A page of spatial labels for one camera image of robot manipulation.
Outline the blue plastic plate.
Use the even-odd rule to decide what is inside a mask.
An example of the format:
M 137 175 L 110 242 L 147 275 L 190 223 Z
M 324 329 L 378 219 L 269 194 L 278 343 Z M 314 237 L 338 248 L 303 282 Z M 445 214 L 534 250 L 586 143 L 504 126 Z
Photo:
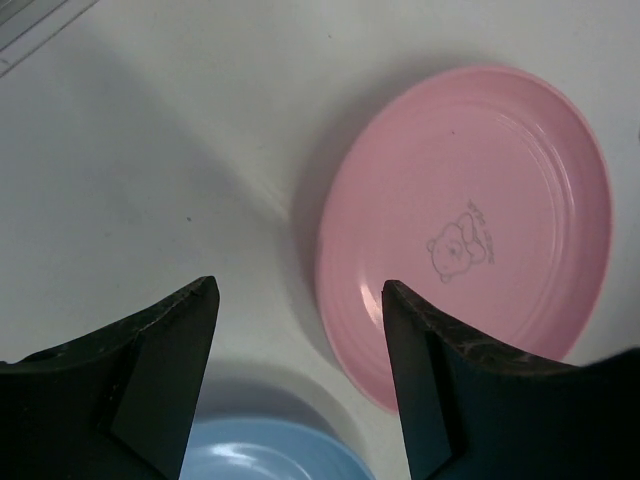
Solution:
M 351 449 L 328 434 L 260 417 L 194 424 L 182 479 L 372 479 Z

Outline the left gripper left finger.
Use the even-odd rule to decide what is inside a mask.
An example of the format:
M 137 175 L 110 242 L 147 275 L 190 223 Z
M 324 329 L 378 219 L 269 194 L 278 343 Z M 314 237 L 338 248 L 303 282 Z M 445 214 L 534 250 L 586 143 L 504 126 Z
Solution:
M 218 314 L 214 277 L 1 366 L 5 479 L 179 476 Z

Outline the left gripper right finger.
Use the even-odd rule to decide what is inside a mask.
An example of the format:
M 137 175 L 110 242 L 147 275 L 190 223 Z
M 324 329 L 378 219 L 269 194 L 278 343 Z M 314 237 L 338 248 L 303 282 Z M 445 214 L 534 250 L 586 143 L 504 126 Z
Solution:
M 505 344 L 397 280 L 384 333 L 414 479 L 635 479 L 639 352 L 577 367 Z

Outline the pink plastic plate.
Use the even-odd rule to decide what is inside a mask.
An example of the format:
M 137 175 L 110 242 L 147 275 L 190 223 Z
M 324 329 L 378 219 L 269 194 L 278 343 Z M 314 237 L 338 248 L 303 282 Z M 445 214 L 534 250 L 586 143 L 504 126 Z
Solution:
M 453 69 L 357 137 L 317 237 L 315 289 L 349 380 L 395 412 L 382 290 L 399 280 L 507 344 L 564 358 L 610 258 L 606 162 L 581 112 L 521 70 Z

